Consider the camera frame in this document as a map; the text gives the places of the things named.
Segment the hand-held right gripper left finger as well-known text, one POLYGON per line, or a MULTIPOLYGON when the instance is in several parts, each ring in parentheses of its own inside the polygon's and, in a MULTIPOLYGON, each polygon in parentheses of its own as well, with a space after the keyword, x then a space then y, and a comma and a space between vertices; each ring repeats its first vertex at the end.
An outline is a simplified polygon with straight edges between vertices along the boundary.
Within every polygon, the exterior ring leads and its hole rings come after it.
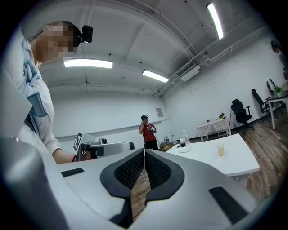
POLYGON ((42 155, 48 182, 69 230, 128 230, 131 189, 144 168, 144 150, 56 164, 42 155))

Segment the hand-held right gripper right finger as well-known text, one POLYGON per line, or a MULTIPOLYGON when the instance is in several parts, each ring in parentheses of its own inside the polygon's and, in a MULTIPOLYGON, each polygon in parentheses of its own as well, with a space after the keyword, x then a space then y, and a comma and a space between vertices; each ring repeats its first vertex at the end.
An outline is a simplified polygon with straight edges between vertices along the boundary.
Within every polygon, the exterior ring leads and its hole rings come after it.
POLYGON ((242 186, 200 161, 147 150, 145 170, 151 190, 134 230, 223 230, 257 207, 242 186))

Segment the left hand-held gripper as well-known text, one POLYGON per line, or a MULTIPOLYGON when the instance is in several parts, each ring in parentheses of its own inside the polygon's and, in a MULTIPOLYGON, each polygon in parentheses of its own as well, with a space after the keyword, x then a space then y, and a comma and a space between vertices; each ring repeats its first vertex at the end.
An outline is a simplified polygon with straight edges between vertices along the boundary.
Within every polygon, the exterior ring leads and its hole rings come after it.
POLYGON ((83 161, 84 155, 90 152, 92 159, 104 157, 104 155, 115 155, 135 148, 132 142, 118 142, 109 143, 103 146, 101 138, 99 140, 96 137, 87 133, 78 133, 73 144, 73 149, 76 152, 76 161, 83 161))

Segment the person's left hand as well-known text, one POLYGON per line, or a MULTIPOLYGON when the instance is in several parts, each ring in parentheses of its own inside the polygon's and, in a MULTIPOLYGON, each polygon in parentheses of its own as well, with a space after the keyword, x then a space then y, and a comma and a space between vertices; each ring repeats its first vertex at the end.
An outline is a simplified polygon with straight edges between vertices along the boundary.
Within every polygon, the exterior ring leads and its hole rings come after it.
POLYGON ((95 157, 92 157, 91 151, 84 152, 84 154, 81 154, 81 157, 82 157, 82 161, 95 159, 95 157))

